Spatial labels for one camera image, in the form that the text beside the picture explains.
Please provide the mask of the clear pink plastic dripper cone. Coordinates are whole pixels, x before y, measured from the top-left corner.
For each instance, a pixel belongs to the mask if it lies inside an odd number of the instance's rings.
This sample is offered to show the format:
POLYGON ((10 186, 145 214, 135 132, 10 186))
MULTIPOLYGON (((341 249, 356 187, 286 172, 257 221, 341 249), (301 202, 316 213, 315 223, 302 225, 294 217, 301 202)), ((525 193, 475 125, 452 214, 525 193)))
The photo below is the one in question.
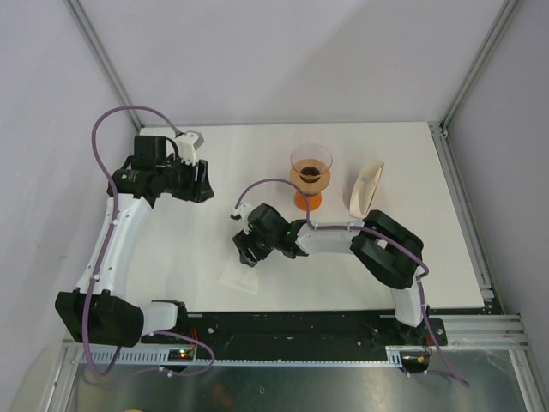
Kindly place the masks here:
POLYGON ((329 185, 331 153, 323 145, 309 143, 298 146, 290 156, 290 180, 304 193, 315 195, 329 185))

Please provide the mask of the cream coffee filter holder stack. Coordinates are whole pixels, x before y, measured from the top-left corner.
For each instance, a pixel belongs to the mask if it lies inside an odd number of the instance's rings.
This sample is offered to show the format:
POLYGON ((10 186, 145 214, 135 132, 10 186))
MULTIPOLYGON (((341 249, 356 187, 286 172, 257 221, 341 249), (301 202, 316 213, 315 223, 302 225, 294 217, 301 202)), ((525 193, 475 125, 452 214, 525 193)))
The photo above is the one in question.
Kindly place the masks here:
POLYGON ((377 191, 384 168, 380 160, 368 160, 359 172, 349 201, 350 216, 365 218, 377 191))

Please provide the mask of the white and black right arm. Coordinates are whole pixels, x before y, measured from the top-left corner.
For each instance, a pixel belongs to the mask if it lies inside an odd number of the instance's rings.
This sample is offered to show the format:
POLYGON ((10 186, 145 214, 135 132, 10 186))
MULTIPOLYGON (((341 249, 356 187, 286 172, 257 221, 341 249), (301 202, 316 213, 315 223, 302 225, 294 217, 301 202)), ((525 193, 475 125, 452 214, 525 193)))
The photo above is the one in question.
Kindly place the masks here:
POLYGON ((429 274, 422 257, 424 243, 389 215, 372 210, 360 221, 287 221, 263 203, 256 207, 241 204, 232 210, 231 218, 241 226, 232 242, 242 264, 254 267, 272 251, 290 259, 320 253, 353 255, 390 289, 397 337, 405 344, 415 344, 425 336, 425 296, 419 286, 429 274))

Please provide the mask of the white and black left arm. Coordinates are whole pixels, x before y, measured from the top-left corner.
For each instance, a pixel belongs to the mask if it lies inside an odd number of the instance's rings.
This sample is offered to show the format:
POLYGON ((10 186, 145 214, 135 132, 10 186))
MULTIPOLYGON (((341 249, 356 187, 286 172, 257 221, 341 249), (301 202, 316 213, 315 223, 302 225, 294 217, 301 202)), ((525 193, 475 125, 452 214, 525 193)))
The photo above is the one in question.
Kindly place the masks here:
POLYGON ((57 295, 55 309, 73 339, 81 343, 131 348, 157 330, 169 342, 182 342, 189 321, 182 304, 154 300, 134 306, 126 300, 130 263, 138 237, 163 194, 203 203, 213 197, 208 163, 196 151, 196 131, 166 136, 135 136, 134 149, 108 182, 100 236, 81 279, 57 295))

